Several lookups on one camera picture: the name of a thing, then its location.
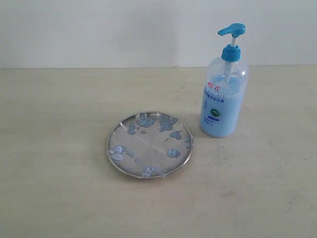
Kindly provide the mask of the blue pump lotion bottle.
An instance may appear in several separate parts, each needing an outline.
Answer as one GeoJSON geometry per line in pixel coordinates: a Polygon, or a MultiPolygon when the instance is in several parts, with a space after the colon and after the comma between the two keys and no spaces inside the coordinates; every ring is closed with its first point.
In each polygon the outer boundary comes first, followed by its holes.
{"type": "Polygon", "coordinates": [[[231,35],[232,41],[207,68],[200,127],[212,137],[229,136],[236,127],[249,77],[248,65],[242,61],[237,45],[238,37],[245,31],[242,23],[233,23],[218,31],[220,36],[231,35]]]}

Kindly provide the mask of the round steel plate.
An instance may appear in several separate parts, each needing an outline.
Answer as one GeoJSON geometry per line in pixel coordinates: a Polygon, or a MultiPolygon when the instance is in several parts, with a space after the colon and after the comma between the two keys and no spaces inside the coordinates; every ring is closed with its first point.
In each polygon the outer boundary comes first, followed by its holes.
{"type": "Polygon", "coordinates": [[[138,179],[157,179],[183,167],[193,147],[193,135],[177,117],[140,112],[114,127],[106,142],[106,153],[122,173],[138,179]]]}

